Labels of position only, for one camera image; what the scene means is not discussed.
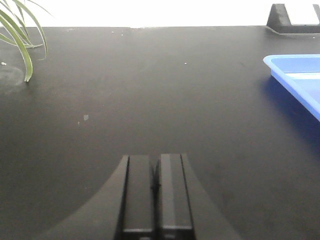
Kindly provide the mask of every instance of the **spider plant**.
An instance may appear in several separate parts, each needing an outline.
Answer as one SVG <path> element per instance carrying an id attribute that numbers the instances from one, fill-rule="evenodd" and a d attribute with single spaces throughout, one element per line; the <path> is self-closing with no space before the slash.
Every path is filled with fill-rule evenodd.
<path id="1" fill-rule="evenodd" d="M 27 1 L 35 4 L 36 6 L 50 14 L 38 3 L 32 0 Z M 25 23 L 26 16 L 29 16 L 36 24 L 36 27 L 42 38 L 42 44 L 34 45 L 31 43 L 29 32 L 26 28 Z M 9 36 L 5 36 L 4 34 L 0 33 L 0 40 L 18 47 L 25 64 L 24 81 L 29 82 L 33 74 L 33 64 L 27 48 L 44 46 L 44 58 L 46 58 L 48 53 L 48 46 L 44 30 L 42 29 L 35 15 L 26 6 L 26 2 L 23 1 L 22 3 L 19 0 L 0 0 L 0 23 L 9 33 Z"/>

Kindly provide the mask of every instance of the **blue tray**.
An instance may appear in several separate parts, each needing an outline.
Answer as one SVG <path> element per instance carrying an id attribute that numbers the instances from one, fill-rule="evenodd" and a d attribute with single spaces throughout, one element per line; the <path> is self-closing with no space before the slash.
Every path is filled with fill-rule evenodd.
<path id="1" fill-rule="evenodd" d="M 263 61 L 271 75 L 320 121 L 320 54 L 270 55 Z"/>

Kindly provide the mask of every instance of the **black table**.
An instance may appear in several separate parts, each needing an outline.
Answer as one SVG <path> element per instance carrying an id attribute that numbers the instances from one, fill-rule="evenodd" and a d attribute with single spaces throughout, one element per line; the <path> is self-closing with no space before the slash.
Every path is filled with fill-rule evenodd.
<path id="1" fill-rule="evenodd" d="M 245 240 L 320 238 L 320 123 L 262 62 L 318 34 L 264 26 L 49 27 L 49 54 L 0 44 L 0 239 L 54 227 L 123 154 L 187 153 Z"/>

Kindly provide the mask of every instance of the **white background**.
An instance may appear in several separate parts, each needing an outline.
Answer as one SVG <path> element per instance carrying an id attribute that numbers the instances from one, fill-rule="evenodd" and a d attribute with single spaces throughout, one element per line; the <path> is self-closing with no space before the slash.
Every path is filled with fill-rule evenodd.
<path id="1" fill-rule="evenodd" d="M 273 3 L 304 6 L 319 1 L 276 2 L 275 0 L 34 0 L 54 17 L 35 7 L 27 6 L 44 27 L 171 27 L 171 26 L 255 26 L 266 25 Z M 308 18 L 310 12 L 299 12 L 290 18 Z"/>

